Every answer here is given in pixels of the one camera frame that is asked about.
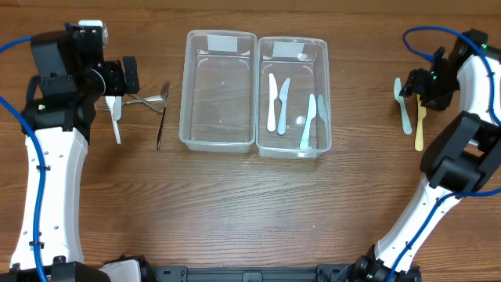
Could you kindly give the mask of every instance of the container with knives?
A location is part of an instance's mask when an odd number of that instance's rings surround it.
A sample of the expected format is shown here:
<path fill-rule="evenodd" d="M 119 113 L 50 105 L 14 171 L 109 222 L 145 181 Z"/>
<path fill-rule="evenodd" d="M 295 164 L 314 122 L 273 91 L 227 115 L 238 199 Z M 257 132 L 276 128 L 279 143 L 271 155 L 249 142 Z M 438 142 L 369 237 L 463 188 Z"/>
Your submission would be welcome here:
<path fill-rule="evenodd" d="M 316 158 L 332 144 L 327 45 L 191 31 L 179 138 L 191 150 Z"/>

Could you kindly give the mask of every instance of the wooden tabletop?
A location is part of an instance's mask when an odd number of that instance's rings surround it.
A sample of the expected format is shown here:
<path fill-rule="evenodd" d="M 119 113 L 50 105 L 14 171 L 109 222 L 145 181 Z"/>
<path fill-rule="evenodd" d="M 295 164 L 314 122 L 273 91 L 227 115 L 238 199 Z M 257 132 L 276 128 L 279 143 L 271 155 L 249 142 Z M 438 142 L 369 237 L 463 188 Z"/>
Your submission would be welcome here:
<path fill-rule="evenodd" d="M 422 153 L 414 150 L 414 134 L 402 132 L 393 84 L 396 77 L 405 81 L 411 70 L 429 65 L 405 49 L 402 33 L 430 24 L 458 31 L 475 27 L 501 46 L 501 7 L 495 1 L 489 2 L 494 16 L 457 7 L 452 13 L 445 8 L 443 13 L 366 13 L 364 8 L 354 13 L 287 12 L 275 6 L 270 11 L 35 8 L 2 1 L 14 6 L 0 8 L 0 45 L 60 30 L 65 22 L 101 19 L 110 32 L 106 59 L 136 57 L 142 96 L 156 95 L 170 82 L 160 151 L 160 115 L 147 107 L 124 108 L 121 145 L 115 143 L 108 113 L 99 112 L 92 124 L 81 176 L 80 237 L 86 263 L 96 266 L 121 254 L 188 267 L 353 263 L 394 225 L 421 176 Z M 255 145 L 249 154 L 188 150 L 178 127 L 186 35 L 195 29 L 325 40 L 332 149 L 315 161 L 259 157 Z M 422 32 L 409 40 L 416 49 L 433 52 L 439 46 L 450 50 L 455 38 Z M 0 95 L 22 110 L 34 74 L 28 44 L 1 54 Z M 425 147 L 458 114 L 458 102 L 459 93 L 447 111 L 428 111 Z M 407 107 L 415 129 L 416 100 L 409 99 Z M 0 156 L 4 272 L 20 235 L 27 185 L 24 136 L 5 109 L 0 110 Z M 501 186 L 500 177 L 501 170 L 484 190 Z M 467 198 L 444 217 L 413 264 L 421 266 L 425 281 L 496 280 L 500 238 L 501 196 Z"/>

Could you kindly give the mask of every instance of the blue cable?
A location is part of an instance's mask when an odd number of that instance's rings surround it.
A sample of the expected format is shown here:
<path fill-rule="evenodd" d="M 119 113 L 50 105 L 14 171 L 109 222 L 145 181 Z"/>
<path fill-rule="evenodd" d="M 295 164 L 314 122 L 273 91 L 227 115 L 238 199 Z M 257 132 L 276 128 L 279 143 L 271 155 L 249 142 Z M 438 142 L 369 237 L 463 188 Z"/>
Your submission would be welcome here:
<path fill-rule="evenodd" d="M 31 40 L 31 37 L 25 37 L 25 38 L 20 38 L 17 39 L 13 42 L 10 42 L 0 48 L 0 54 L 2 54 L 4 51 L 9 49 L 10 47 L 13 47 L 15 45 L 18 45 L 23 42 L 28 42 Z M 40 211 L 41 211 L 41 200 L 44 196 L 44 188 L 45 188 L 45 159 L 44 159 L 44 154 L 41 151 L 41 146 L 40 143 L 38 142 L 37 136 L 34 134 L 33 129 L 31 129 L 31 126 L 28 124 L 28 122 L 24 119 L 23 116 L 21 116 L 14 107 L 12 107 L 3 97 L 0 96 L 0 103 L 21 123 L 23 126 L 24 130 L 26 131 L 27 135 L 31 138 L 31 141 L 33 142 L 34 149 L 37 152 L 37 157 L 38 157 L 38 162 L 40 164 L 40 181 L 38 182 L 38 192 L 37 192 L 37 200 L 35 202 L 34 206 L 34 216 L 33 216 L 33 242 L 39 242 L 40 241 L 40 236 L 39 236 L 39 228 L 40 228 Z M 34 264 L 37 267 L 37 273 L 38 273 L 38 278 L 40 279 L 41 282 L 48 282 L 47 281 L 47 276 L 45 275 L 44 271 L 44 266 L 43 263 L 41 262 L 41 249 L 39 244 L 35 244 L 33 246 L 33 252 L 34 252 Z"/>
<path fill-rule="evenodd" d="M 433 27 L 433 26 L 431 26 L 431 27 L 414 27 L 414 28 L 407 30 L 402 36 L 402 40 L 404 41 L 404 44 L 407 47 L 407 49 L 410 52 L 413 52 L 419 56 L 422 56 L 425 60 L 427 60 L 428 62 L 431 62 L 431 63 L 433 63 L 433 61 L 434 61 L 434 57 L 432 55 L 414 50 L 407 42 L 407 39 L 405 37 L 407 36 L 407 34 L 413 32 L 413 31 L 444 31 L 445 33 L 454 34 L 458 38 L 461 38 L 462 40 L 464 40 L 478 54 L 478 56 L 482 60 L 482 63 L 485 66 L 485 69 L 487 70 L 487 74 L 488 74 L 489 82 L 490 82 L 490 101 L 489 101 L 489 109 L 488 109 L 489 114 L 491 115 L 492 119 L 496 122 L 496 124 L 498 126 L 501 126 L 501 121 L 498 119 L 498 117 L 494 113 L 494 73 L 492 73 L 491 67 L 488 65 L 487 59 L 485 58 L 485 54 L 475 45 L 475 43 L 473 43 L 464 34 L 461 34 L 457 31 L 448 29 L 446 27 Z M 457 196 L 457 197 L 491 197 L 491 196 L 497 195 L 499 193 L 501 193 L 501 188 L 493 190 L 493 191 L 481 192 L 481 193 L 456 192 L 456 193 L 451 193 L 451 194 L 445 195 L 444 197 L 440 198 L 437 201 L 437 203 L 434 205 L 434 207 L 431 209 L 430 214 L 424 220 L 423 225 L 419 228 L 416 235 L 414 235 L 413 239 L 405 246 L 403 251 L 400 253 L 400 255 L 395 260 L 395 263 L 393 264 L 393 267 L 391 268 L 390 274 L 386 278 L 385 282 L 391 282 L 391 278 L 393 278 L 398 264 L 403 259 L 406 252 L 413 247 L 414 243 L 416 243 L 417 239 L 421 236 L 423 231 L 428 226 L 428 223 L 430 223 L 430 221 L 433 218 L 433 215 L 437 211 L 438 207 L 445 200 L 449 199 L 450 197 L 455 197 L 455 196 Z"/>
<path fill-rule="evenodd" d="M 494 73 L 492 72 L 491 67 L 489 66 L 489 64 L 487 62 L 487 59 L 485 58 L 484 52 L 480 48 L 478 48 L 477 45 L 475 45 L 475 43 L 473 41 L 471 41 L 471 39 L 466 37 L 464 34 L 461 34 L 460 32 L 454 31 L 454 30 L 446 28 L 446 27 L 434 27 L 434 26 L 413 27 L 413 28 L 407 30 L 406 32 L 404 32 L 404 34 L 402 35 L 402 40 L 404 41 L 405 47 L 407 47 L 407 49 L 410 52 L 413 52 L 419 56 L 422 56 L 425 60 L 427 60 L 428 62 L 431 62 L 431 63 L 433 63 L 433 59 L 434 59 L 434 57 L 432 55 L 414 50 L 407 42 L 407 39 L 405 37 L 407 36 L 407 34 L 414 32 L 414 31 L 443 31 L 445 33 L 454 34 L 458 38 L 461 38 L 463 41 L 465 41 L 477 53 L 477 55 L 480 57 L 482 63 L 484 64 L 485 69 L 487 70 L 487 76 L 489 78 L 489 83 L 490 83 L 490 99 L 489 99 L 489 105 L 488 105 L 488 112 L 491 115 L 494 122 L 498 126 L 501 126 L 501 121 L 494 113 L 494 106 L 495 106 L 494 105 Z"/>

